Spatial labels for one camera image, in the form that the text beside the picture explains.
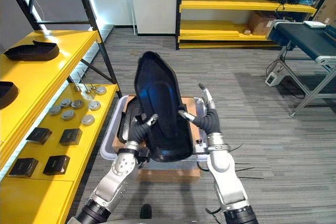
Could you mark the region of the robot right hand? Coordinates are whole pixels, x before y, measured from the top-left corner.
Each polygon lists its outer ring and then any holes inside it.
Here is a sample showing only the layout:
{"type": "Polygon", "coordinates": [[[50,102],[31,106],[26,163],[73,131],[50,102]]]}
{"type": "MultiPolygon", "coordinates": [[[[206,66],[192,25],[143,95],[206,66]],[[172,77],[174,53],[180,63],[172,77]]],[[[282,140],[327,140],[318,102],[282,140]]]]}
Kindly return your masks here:
{"type": "Polygon", "coordinates": [[[215,101],[213,100],[212,95],[210,94],[208,88],[205,85],[199,83],[198,86],[202,90],[203,94],[202,98],[207,108],[206,115],[204,117],[194,116],[183,110],[179,110],[178,114],[183,119],[193,123],[200,129],[204,130],[206,134],[220,133],[221,127],[215,106],[215,101]]]}

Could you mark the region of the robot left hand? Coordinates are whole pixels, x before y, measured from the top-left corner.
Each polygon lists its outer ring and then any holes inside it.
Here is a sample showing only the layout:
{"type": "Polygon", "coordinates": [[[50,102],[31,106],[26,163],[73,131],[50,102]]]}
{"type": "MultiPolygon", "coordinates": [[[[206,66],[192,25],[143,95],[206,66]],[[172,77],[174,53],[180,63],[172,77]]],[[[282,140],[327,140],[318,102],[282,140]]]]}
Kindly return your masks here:
{"type": "Polygon", "coordinates": [[[145,114],[139,114],[134,117],[134,121],[129,128],[127,142],[141,142],[151,132],[152,126],[158,121],[159,115],[154,113],[149,118],[145,118],[145,114]]]}

